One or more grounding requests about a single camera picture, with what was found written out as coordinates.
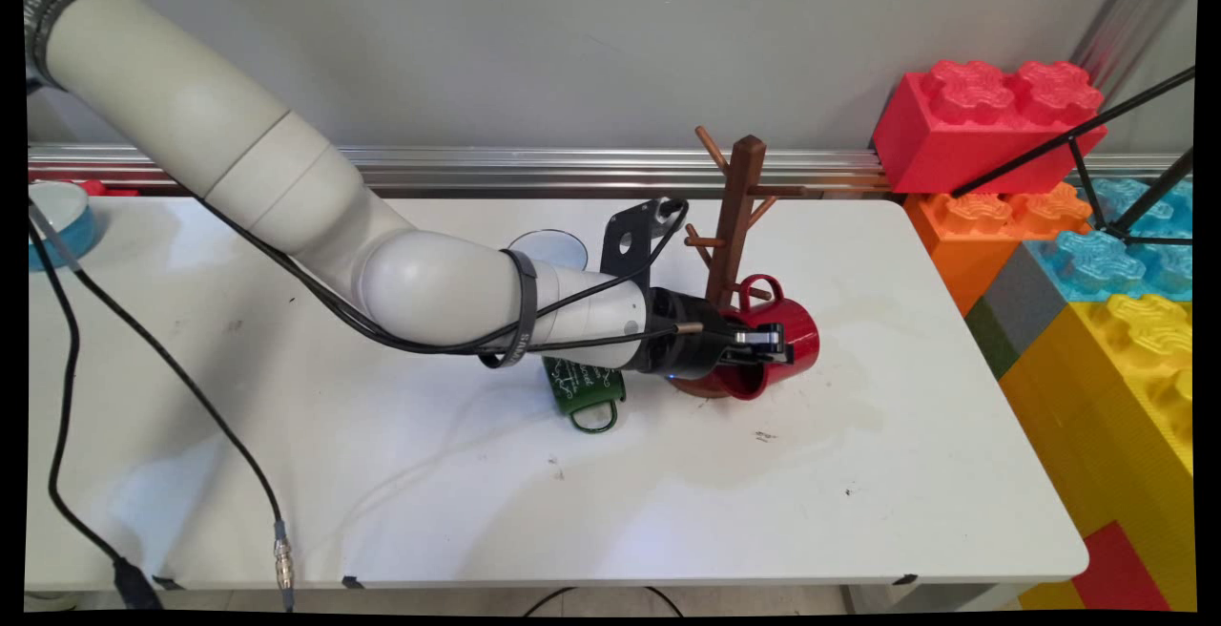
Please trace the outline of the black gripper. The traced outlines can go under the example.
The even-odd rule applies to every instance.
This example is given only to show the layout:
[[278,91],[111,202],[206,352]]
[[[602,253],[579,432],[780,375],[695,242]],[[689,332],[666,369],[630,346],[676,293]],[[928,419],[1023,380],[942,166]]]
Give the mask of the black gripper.
[[719,308],[702,297],[690,297],[654,287],[647,297],[646,329],[672,329],[676,325],[698,325],[698,333],[654,336],[641,340],[637,370],[679,380],[701,380],[718,365],[726,351],[728,365],[792,365],[794,345],[784,325],[758,327],[733,325],[720,317]]

